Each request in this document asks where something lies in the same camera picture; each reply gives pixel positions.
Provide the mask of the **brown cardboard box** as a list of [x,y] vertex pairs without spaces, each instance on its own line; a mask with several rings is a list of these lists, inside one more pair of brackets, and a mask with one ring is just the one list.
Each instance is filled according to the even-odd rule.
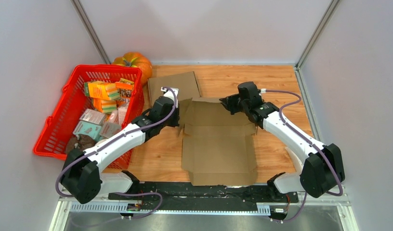
[[183,102],[187,104],[188,99],[201,97],[198,81],[194,71],[165,77],[150,78],[148,80],[148,89],[151,105],[158,97],[163,95],[163,92],[161,91],[162,87],[176,88],[179,90],[179,105]]

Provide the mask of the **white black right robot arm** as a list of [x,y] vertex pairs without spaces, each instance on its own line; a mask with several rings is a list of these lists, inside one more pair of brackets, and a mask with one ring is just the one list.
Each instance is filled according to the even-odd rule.
[[295,173],[279,173],[268,180],[267,195],[278,202],[291,192],[305,192],[318,198],[324,194],[342,196],[345,180],[340,148],[325,145],[294,125],[284,114],[285,104],[277,107],[262,99],[269,89],[258,89],[252,82],[238,85],[238,93],[220,99],[231,114],[244,113],[249,121],[282,141],[294,164]]

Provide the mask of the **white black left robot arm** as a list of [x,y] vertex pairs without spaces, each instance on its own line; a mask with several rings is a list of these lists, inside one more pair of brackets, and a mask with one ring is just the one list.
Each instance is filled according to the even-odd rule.
[[129,173],[104,174],[103,170],[127,151],[158,135],[164,127],[178,126],[178,107],[176,96],[161,96],[152,108],[111,138],[84,151],[70,151],[56,179],[56,192],[62,197],[74,197],[81,204],[105,193],[135,199],[140,188]]

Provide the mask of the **brown cardboard sheet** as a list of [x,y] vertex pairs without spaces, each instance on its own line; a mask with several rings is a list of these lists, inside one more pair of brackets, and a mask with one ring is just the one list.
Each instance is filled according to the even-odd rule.
[[255,124],[216,98],[180,102],[182,169],[194,186],[249,186],[257,180]]

